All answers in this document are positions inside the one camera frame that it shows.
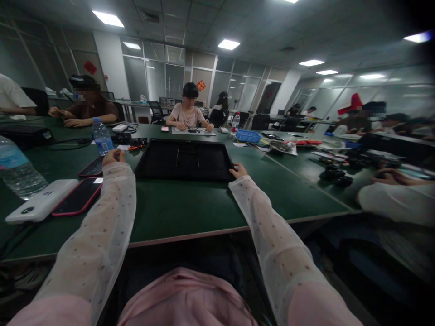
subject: black tray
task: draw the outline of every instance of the black tray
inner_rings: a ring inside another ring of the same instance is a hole
[[[136,170],[137,178],[234,181],[234,165],[224,143],[152,138]]]

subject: white power bank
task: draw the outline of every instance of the white power bank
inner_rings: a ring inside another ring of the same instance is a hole
[[[76,179],[53,181],[9,214],[5,222],[21,224],[26,221],[40,222],[44,220],[77,185],[78,180]]]
[[[116,127],[113,127],[113,132],[122,132],[125,129],[127,129],[127,125],[117,125]]]

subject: white wall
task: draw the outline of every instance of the white wall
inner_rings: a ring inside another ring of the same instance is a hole
[[[300,75],[302,72],[290,69],[285,76],[285,80],[283,81],[278,94],[276,95],[275,100],[273,101],[271,107],[271,115],[278,114],[278,110],[284,110],[287,105],[293,91],[296,88],[296,85],[300,79]]]
[[[93,33],[103,74],[108,76],[107,90],[113,92],[115,98],[130,98],[119,35],[96,30]]]

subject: red phone case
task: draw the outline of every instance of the red phone case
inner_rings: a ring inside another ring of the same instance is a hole
[[[79,215],[82,214],[85,210],[87,210],[87,208],[89,207],[89,205],[93,202],[93,200],[95,199],[96,196],[98,196],[98,194],[100,193],[101,187],[103,185],[103,183],[100,183],[100,186],[98,187],[98,189],[93,193],[93,195],[91,196],[91,198],[89,198],[89,200],[87,201],[87,203],[85,204],[85,206],[80,209],[77,212],[68,212],[68,213],[53,213],[55,210],[57,210],[57,208],[65,201],[65,199],[67,199],[80,185],[82,182],[85,182],[87,179],[98,179],[97,177],[91,177],[91,178],[86,178],[84,180],[82,180],[73,190],[71,190],[71,192],[68,194],[68,196],[66,196],[52,211],[51,211],[51,215],[54,217],[60,217],[60,216],[75,216],[75,215]]]
[[[102,176],[103,175],[103,168],[101,167],[101,171],[99,172],[99,173],[97,173],[97,174],[82,174],[82,172],[84,171],[84,170],[86,170],[87,169],[87,167],[89,166],[89,165],[91,165],[92,163],[94,163],[95,162],[95,160],[98,160],[99,159],[99,157],[97,157],[96,159],[94,159],[92,162],[90,162],[83,170],[81,170],[79,173],[78,173],[78,175],[77,176],[79,176],[79,177],[100,177],[100,176]]]

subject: brown shirt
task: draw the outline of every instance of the brown shirt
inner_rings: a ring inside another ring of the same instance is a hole
[[[107,114],[116,115],[116,119],[119,119],[118,109],[115,104],[110,101],[106,102],[106,106],[74,104],[67,111],[71,112],[79,119],[89,119]]]

